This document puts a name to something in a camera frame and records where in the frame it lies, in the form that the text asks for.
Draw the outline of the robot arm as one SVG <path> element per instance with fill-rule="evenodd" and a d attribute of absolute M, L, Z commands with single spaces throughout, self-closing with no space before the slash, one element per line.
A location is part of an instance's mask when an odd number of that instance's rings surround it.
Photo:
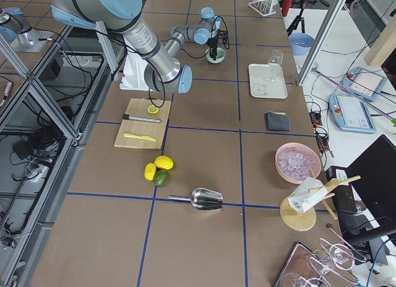
<path fill-rule="evenodd" d="M 175 56 L 186 42 L 208 47 L 203 56 L 190 55 L 191 58 L 206 57 L 212 64 L 220 63 L 225 58 L 225 50 L 230 48 L 228 27 L 221 16 L 215 15 L 212 7 L 204 7 L 200 10 L 200 22 L 197 25 L 173 27 L 165 49 Z"/>
<path fill-rule="evenodd" d="M 142 17 L 143 0 L 51 0 L 51 8 L 53 17 L 63 24 L 93 30 L 103 22 L 108 31 L 121 34 L 147 61 L 144 77 L 150 89 L 190 90 L 192 70 L 175 57 L 185 42 L 183 33 L 176 31 L 167 44 L 161 44 Z"/>

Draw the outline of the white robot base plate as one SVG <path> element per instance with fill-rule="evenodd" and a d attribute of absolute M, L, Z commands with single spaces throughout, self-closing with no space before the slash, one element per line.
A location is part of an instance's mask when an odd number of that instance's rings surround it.
<path fill-rule="evenodd" d="M 143 60 L 138 54 L 128 53 L 119 88 L 121 90 L 151 91 L 144 77 L 147 64 L 147 61 Z"/>

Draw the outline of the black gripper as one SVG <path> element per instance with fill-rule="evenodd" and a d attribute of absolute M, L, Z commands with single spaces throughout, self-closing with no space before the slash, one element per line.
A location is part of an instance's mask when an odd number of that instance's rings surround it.
<path fill-rule="evenodd" d="M 212 60 L 217 59 L 218 43 L 222 42 L 225 49 L 228 49 L 228 30 L 216 29 L 211 33 L 211 37 L 207 41 L 209 47 L 209 56 Z"/>

